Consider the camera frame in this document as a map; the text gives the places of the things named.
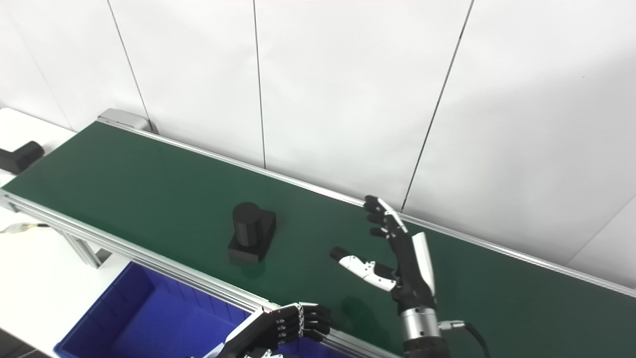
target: black cylinder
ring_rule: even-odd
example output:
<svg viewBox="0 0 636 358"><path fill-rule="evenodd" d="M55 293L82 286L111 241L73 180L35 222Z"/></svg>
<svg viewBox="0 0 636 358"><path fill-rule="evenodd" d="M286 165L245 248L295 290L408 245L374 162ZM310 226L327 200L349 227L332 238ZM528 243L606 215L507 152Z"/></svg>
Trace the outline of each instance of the black cylinder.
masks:
<svg viewBox="0 0 636 358"><path fill-rule="evenodd" d="M262 240L263 224L258 205L250 202L236 205L232 211L232 219L237 241L242 246L255 246Z"/></svg>

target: black object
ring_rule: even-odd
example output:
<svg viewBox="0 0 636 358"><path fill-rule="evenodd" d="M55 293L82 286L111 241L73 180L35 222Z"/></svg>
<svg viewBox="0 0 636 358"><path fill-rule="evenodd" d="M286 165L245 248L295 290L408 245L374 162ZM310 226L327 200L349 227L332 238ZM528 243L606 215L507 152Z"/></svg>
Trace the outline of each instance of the black object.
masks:
<svg viewBox="0 0 636 358"><path fill-rule="evenodd" d="M20 174L43 155L44 148L34 141L28 142L15 152L0 149L0 169Z"/></svg>
<svg viewBox="0 0 636 358"><path fill-rule="evenodd" d="M483 349L483 356L485 358L490 358L490 351L488 349L488 345L486 345L486 340L483 339L483 336L479 333L479 331L477 331L477 328L475 328L475 326L473 326L469 322L465 323L464 328L468 332L470 332L473 335L473 337L475 337L475 339L477 340L477 342L481 346L481 349Z"/></svg>
<svg viewBox="0 0 636 358"><path fill-rule="evenodd" d="M442 337L421 337L405 341L404 358L449 358L450 353Z"/></svg>
<svg viewBox="0 0 636 358"><path fill-rule="evenodd" d="M235 233L228 245L230 257L261 262L276 230L276 213L246 202L234 207L232 219Z"/></svg>

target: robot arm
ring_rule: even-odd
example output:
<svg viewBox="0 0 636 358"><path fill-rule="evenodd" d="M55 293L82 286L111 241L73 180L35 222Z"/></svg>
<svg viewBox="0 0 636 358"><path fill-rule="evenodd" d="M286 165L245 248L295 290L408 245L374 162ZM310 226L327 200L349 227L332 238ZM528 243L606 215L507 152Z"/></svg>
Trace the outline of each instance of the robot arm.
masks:
<svg viewBox="0 0 636 358"><path fill-rule="evenodd" d="M266 312L260 308L238 325L203 358L268 358L279 345L300 337L322 341L331 325L329 309L315 303L293 303Z"/></svg>
<svg viewBox="0 0 636 358"><path fill-rule="evenodd" d="M370 233L388 241L397 259L397 270L351 255L340 247L332 249L332 258L365 281L391 293L402 321L406 358L448 358L435 311L435 286L425 234L410 236L396 211L387 203L375 196L365 199L367 219L379 226Z"/></svg>

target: blue bin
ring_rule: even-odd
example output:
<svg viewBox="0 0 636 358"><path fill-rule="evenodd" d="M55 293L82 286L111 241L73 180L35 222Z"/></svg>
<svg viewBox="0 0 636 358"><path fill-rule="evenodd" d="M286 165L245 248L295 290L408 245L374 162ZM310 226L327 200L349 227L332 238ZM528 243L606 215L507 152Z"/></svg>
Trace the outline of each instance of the blue bin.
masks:
<svg viewBox="0 0 636 358"><path fill-rule="evenodd" d="M249 313L130 263L55 346L62 358L202 357ZM302 338L279 352L346 358Z"/></svg>

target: wall panel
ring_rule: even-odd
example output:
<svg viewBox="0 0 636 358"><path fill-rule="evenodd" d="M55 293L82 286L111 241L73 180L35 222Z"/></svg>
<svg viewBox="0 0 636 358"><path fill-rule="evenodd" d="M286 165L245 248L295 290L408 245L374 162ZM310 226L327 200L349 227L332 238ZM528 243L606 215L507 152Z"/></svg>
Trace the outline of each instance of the wall panel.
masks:
<svg viewBox="0 0 636 358"><path fill-rule="evenodd" d="M267 168L401 206L468 0L257 0Z"/></svg>
<svg viewBox="0 0 636 358"><path fill-rule="evenodd" d="M569 261L636 192L634 16L475 2L404 212Z"/></svg>

